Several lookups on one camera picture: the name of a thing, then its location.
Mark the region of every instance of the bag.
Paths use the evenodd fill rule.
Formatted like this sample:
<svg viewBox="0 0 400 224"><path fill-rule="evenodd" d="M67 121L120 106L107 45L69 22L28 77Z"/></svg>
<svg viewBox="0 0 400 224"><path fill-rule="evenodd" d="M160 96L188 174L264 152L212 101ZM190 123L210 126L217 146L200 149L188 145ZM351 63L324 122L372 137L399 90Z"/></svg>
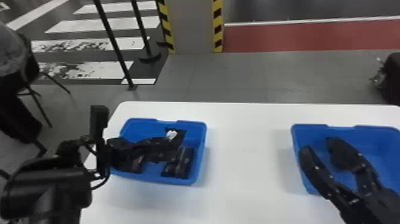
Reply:
<svg viewBox="0 0 400 224"><path fill-rule="evenodd" d="M388 103L400 106L400 52L388 56L372 83Z"/></svg>

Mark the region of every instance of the yellow and black striped post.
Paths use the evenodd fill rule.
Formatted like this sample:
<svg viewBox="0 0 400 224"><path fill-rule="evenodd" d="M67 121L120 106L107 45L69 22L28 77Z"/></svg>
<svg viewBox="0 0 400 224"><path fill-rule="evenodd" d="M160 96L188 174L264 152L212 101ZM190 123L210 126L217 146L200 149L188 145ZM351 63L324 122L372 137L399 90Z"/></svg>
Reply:
<svg viewBox="0 0 400 224"><path fill-rule="evenodd" d="M171 23L168 19L168 7L166 4L167 0L157 0L158 10L160 14L160 20L162 29L164 30L165 42L168 46L168 52L170 54L175 53L174 38L172 35Z"/></svg>
<svg viewBox="0 0 400 224"><path fill-rule="evenodd" d="M222 0L212 0L212 28L214 29L214 52L222 52L224 36Z"/></svg>

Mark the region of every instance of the white painted stripe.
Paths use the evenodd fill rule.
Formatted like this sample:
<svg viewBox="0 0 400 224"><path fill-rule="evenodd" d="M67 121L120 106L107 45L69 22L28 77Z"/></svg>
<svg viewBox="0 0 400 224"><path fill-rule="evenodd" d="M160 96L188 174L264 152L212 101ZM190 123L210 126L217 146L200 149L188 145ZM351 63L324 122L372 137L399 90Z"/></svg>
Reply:
<svg viewBox="0 0 400 224"><path fill-rule="evenodd" d="M265 25L284 25L301 23L337 23L337 22L356 22L356 21L388 21L400 20L400 15L394 16L375 16L375 17L354 17L354 18L325 18L320 20L284 20L284 21L259 21L246 23L226 23L226 27L234 26L265 26Z"/></svg>
<svg viewBox="0 0 400 224"><path fill-rule="evenodd" d="M128 68L133 61L125 61ZM50 76L63 79L123 79L124 73L118 61L101 61L82 63L39 63L40 70Z"/></svg>
<svg viewBox="0 0 400 224"><path fill-rule="evenodd" d="M132 4L130 2L118 2L118 3L107 3L101 4L106 13L116 13L116 12L126 12L132 11ZM142 1L137 2L137 6L139 10L156 10L157 6L155 5L155 1ZM97 13L96 5L84 5L74 14L89 14L89 13Z"/></svg>
<svg viewBox="0 0 400 224"><path fill-rule="evenodd" d="M142 38L116 38L122 51L143 49ZM43 52L76 52L76 51L112 51L114 50L108 38L98 39L66 39L51 41L32 41L32 51Z"/></svg>
<svg viewBox="0 0 400 224"><path fill-rule="evenodd" d="M158 16L142 17L143 25L146 29L156 28L160 19ZM109 18L108 22L113 30L130 30L138 29L136 18ZM67 32L87 32L105 30L100 19L91 20L63 20L48 29L46 33L67 33Z"/></svg>
<svg viewBox="0 0 400 224"><path fill-rule="evenodd" d="M132 79L132 82L137 85L152 85L155 83L155 79ZM124 79L121 84L128 84L128 81Z"/></svg>
<svg viewBox="0 0 400 224"><path fill-rule="evenodd" d="M13 30L18 30L21 27L27 25L28 23L36 20L37 18L41 17L42 15L50 12L51 10L55 9L56 7L60 6L61 4L67 2L68 0L51 0L34 10L26 13L15 20L7 23L7 26L12 28Z"/></svg>
<svg viewBox="0 0 400 224"><path fill-rule="evenodd" d="M0 2L0 12L1 11L5 11L5 10L9 10L9 9L10 9L10 7L6 3Z"/></svg>

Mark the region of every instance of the person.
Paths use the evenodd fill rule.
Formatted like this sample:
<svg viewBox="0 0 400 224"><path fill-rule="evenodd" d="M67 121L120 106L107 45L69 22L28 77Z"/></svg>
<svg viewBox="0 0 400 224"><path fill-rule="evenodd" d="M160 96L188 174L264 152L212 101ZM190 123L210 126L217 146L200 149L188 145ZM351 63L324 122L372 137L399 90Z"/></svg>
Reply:
<svg viewBox="0 0 400 224"><path fill-rule="evenodd" d="M0 21L0 130L25 144L37 139L42 128L17 96L27 86L26 81L39 75L38 63L27 43L24 36ZM26 79L21 75L22 67Z"/></svg>

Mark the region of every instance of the blue tray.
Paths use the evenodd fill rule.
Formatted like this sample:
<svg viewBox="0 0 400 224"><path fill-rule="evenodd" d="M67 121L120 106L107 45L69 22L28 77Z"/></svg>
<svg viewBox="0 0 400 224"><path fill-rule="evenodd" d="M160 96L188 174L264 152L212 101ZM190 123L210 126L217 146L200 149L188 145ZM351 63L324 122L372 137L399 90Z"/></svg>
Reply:
<svg viewBox="0 0 400 224"><path fill-rule="evenodd" d="M143 173L129 173L111 169L111 173L125 178L133 178L142 181L171 183L178 185L192 185L199 176L201 161L203 158L205 134L207 126L203 122L189 122L178 120L176 122L164 122L156 119L129 119L120 132L120 137L130 142L137 142L151 137L165 136L165 128L186 130L182 146L194 147L192 167L190 168L188 179L168 178L161 176L161 172L166 162L146 163L143 167Z"/></svg>
<svg viewBox="0 0 400 224"><path fill-rule="evenodd" d="M328 125L295 124L292 126L291 131L298 166L299 150L306 145L310 145L336 181L357 190L354 175L351 172L344 172L334 168L329 161L325 138L340 137L358 149L372 164L377 170L383 186L400 193L400 132L394 127L330 127ZM318 191L311 185L304 172L301 170L300 172L307 192L309 194L318 194Z"/></svg>

